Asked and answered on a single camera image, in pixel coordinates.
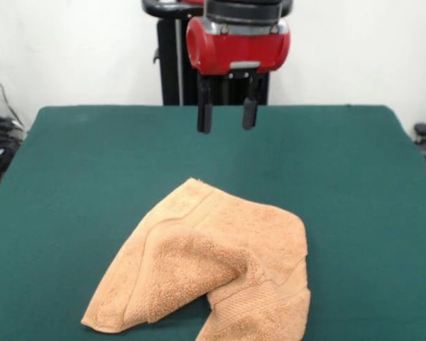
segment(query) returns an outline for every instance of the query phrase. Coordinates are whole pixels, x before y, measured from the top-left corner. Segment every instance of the electrical wire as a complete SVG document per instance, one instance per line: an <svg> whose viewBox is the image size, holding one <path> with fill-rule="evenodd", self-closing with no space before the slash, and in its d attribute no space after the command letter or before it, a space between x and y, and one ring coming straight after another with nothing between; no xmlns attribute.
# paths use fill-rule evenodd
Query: electrical wire
<svg viewBox="0 0 426 341"><path fill-rule="evenodd" d="M6 97L5 87L1 83L0 83L0 90L1 90L1 94L3 96L3 100L6 104L6 106L9 108L9 111L13 114L13 116L17 120L17 122L19 122L19 124L21 126L23 126L21 119L19 118L17 113L14 111L13 107L9 104L8 97Z"/></svg>

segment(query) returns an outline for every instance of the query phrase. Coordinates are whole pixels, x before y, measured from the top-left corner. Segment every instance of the green felt surface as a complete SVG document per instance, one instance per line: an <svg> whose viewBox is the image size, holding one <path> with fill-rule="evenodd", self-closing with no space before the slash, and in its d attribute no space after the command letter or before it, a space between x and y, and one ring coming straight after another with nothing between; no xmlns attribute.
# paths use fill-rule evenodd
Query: green felt surface
<svg viewBox="0 0 426 341"><path fill-rule="evenodd" d="M306 340L426 340L426 162L389 109L262 107L246 132L240 108L215 108L209 136L195 121L42 110L0 187L0 341L194 340L204 298L120 335L80 325L138 221L189 177L304 220Z"/></svg>

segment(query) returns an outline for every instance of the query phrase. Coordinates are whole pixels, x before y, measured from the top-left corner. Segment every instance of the orange towel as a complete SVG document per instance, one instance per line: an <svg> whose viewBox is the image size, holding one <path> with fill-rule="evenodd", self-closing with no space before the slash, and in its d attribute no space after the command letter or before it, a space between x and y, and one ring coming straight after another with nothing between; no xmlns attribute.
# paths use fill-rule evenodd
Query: orange towel
<svg viewBox="0 0 426 341"><path fill-rule="evenodd" d="M101 332L154 323L207 293L197 341L291 341L310 291L302 221L189 179L139 223L82 319Z"/></svg>

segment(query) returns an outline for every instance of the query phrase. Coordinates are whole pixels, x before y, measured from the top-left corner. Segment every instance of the white wall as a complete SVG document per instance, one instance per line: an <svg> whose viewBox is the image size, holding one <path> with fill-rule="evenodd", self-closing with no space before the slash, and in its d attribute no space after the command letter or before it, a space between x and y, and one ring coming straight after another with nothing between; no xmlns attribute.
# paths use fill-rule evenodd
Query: white wall
<svg viewBox="0 0 426 341"><path fill-rule="evenodd" d="M426 0L295 0L273 104L387 104L426 121ZM140 0L0 0L0 80L29 125L40 107L160 104L156 19Z"/></svg>

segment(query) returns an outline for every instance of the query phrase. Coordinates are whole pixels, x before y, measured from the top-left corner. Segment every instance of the towel fold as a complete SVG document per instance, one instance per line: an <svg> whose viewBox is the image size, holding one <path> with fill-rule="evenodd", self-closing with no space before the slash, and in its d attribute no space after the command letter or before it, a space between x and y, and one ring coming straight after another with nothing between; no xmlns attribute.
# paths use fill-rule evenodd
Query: towel fold
<svg viewBox="0 0 426 341"><path fill-rule="evenodd" d="M291 341L305 332L310 291L302 221L189 179L119 250L82 324L121 332L207 294L197 341Z"/></svg>

